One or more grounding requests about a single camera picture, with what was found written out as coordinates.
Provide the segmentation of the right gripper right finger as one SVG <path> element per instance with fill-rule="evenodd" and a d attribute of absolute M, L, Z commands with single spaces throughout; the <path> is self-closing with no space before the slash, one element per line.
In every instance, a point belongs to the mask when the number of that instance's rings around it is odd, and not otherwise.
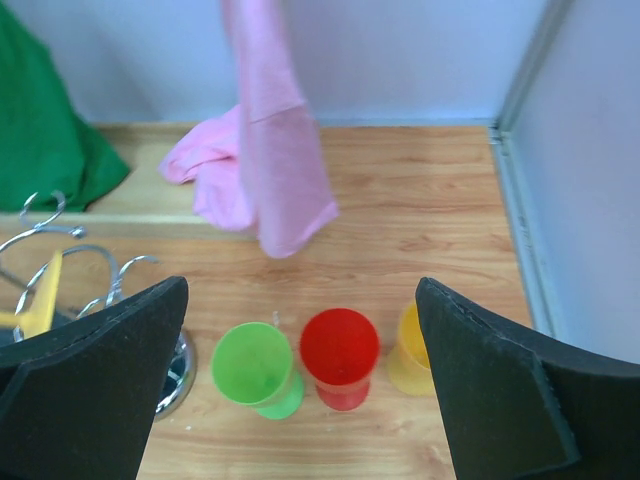
<path fill-rule="evenodd" d="M 460 479 L 635 479 L 639 368 L 555 340 L 433 278 L 420 326 Z"/>

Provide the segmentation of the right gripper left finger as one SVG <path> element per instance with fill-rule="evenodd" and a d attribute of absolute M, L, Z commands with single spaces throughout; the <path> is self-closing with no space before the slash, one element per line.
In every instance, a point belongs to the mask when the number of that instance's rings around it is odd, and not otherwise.
<path fill-rule="evenodd" d="M 2 478 L 136 478 L 188 299 L 171 276 L 2 347 Z"/>

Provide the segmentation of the yellow wine glass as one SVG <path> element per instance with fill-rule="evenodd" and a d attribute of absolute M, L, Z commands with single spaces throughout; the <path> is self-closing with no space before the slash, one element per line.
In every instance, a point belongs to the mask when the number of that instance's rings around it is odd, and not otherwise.
<path fill-rule="evenodd" d="M 15 342 L 41 335 L 51 329 L 62 262 L 62 251 L 56 250 L 41 276 L 40 286 L 28 310 L 15 314 L 1 312 L 1 326 L 12 330 Z"/>
<path fill-rule="evenodd" d="M 387 356 L 387 373 L 391 383 L 410 396 L 434 396 L 435 385 L 414 301 L 403 311 L 396 332 L 396 342 Z"/>

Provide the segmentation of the green wine glass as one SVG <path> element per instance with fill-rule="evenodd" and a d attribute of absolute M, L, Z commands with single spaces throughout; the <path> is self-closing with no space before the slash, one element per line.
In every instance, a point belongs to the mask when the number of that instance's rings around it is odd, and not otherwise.
<path fill-rule="evenodd" d="M 290 417 L 304 400 L 305 384 L 290 342 L 268 323 L 228 330 L 214 349 L 211 374 L 225 398 L 270 420 Z"/>

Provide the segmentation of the red wine glass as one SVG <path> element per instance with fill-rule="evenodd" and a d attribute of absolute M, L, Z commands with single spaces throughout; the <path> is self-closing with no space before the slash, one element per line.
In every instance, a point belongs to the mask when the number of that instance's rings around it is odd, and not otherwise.
<path fill-rule="evenodd" d="M 381 351 L 378 332 L 362 313 L 331 308 L 312 317 L 299 339 L 301 361 L 322 402 L 351 411 L 367 398 Z"/>

